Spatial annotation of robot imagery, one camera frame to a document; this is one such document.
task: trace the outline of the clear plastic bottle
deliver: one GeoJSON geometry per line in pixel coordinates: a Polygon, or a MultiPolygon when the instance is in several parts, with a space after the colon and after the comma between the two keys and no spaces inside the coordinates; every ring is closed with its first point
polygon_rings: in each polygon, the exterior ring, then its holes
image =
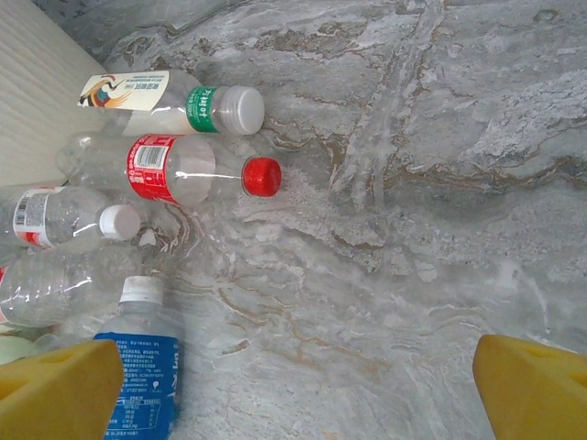
{"type": "Polygon", "coordinates": [[[57,165],[75,185],[136,193],[186,208],[195,208],[206,198],[234,198],[243,191],[271,197],[282,181],[275,159],[244,160],[203,135],[80,134],[58,153],[57,165]]]}
{"type": "Polygon", "coordinates": [[[77,236],[124,241],[139,229],[136,210],[89,188],[0,188],[0,245],[51,248],[77,236]]]}
{"type": "Polygon", "coordinates": [[[241,85],[204,87],[185,71],[109,74],[90,81],[80,104],[103,106],[116,115],[112,116],[115,126],[108,131],[123,136],[196,132],[252,135],[260,130],[265,118],[265,104],[257,89],[241,85]],[[116,106],[111,105],[116,99],[116,106]]]}
{"type": "Polygon", "coordinates": [[[181,329],[161,316],[162,299],[160,280],[128,278],[119,315],[94,337],[116,342],[125,369],[105,438],[165,440],[172,431],[179,404],[181,329]]]}
{"type": "Polygon", "coordinates": [[[84,238],[27,255],[0,269],[0,324],[55,325],[117,302],[140,267],[135,247],[84,238]]]}

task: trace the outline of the white label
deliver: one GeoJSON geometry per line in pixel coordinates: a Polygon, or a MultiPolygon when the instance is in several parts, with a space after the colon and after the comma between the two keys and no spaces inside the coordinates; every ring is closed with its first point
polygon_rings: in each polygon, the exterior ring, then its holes
{"type": "Polygon", "coordinates": [[[135,156],[135,167],[162,170],[165,166],[168,149],[169,147],[143,145],[135,156]]]}
{"type": "Polygon", "coordinates": [[[77,104],[150,111],[163,96],[168,83],[168,71],[95,75],[84,86],[77,104]]]}
{"type": "Polygon", "coordinates": [[[60,193],[64,187],[35,188],[26,191],[17,204],[12,220],[12,227],[18,238],[25,243],[42,248],[51,248],[53,245],[47,238],[45,216],[47,200],[52,194],[60,193]]]}

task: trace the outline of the bottle neck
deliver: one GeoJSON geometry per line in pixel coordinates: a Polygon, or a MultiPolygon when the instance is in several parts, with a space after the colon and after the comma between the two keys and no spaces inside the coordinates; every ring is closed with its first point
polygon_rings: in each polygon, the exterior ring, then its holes
{"type": "Polygon", "coordinates": [[[157,314],[162,306],[156,302],[128,301],[118,305],[120,314],[157,314]]]}

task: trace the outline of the white bottle cap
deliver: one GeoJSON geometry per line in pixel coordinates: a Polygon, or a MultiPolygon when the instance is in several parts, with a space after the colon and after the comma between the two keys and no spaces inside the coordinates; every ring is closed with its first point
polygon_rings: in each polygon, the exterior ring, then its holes
{"type": "Polygon", "coordinates": [[[130,301],[163,304],[163,282],[153,277],[128,277],[122,288],[119,302],[130,301]]]}
{"type": "Polygon", "coordinates": [[[100,231],[106,238],[125,241],[138,234],[139,230],[140,217],[132,206],[114,204],[100,215],[100,231]]]}
{"type": "Polygon", "coordinates": [[[222,97],[220,117],[233,135],[253,135],[265,119],[265,103],[257,89],[233,85],[222,97]]]}

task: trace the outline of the plastic bottle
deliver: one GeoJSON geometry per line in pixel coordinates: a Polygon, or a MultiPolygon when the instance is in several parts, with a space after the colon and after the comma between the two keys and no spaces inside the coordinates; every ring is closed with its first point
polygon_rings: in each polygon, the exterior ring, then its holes
{"type": "Polygon", "coordinates": [[[81,134],[60,151],[57,164],[73,184],[136,193],[187,208],[206,198],[233,198],[243,191],[270,197],[282,181],[275,159],[244,160],[215,138],[202,135],[81,134]]]}
{"type": "Polygon", "coordinates": [[[55,325],[117,302],[140,263],[129,244],[83,238],[27,255],[0,268],[0,324],[55,325]]]}
{"type": "Polygon", "coordinates": [[[130,277],[119,315],[94,339],[118,346],[125,377],[105,438],[165,440],[177,412],[180,331],[161,317],[162,285],[150,277],[130,277]]]}
{"type": "Polygon", "coordinates": [[[129,240],[140,229],[137,212],[111,204],[89,188],[0,188],[0,244],[51,248],[77,236],[129,240]]]}
{"type": "Polygon", "coordinates": [[[93,76],[80,104],[116,109],[115,128],[123,136],[145,133],[192,135],[196,132],[252,135],[265,117],[256,89],[204,87],[185,71],[143,71],[93,76]]]}

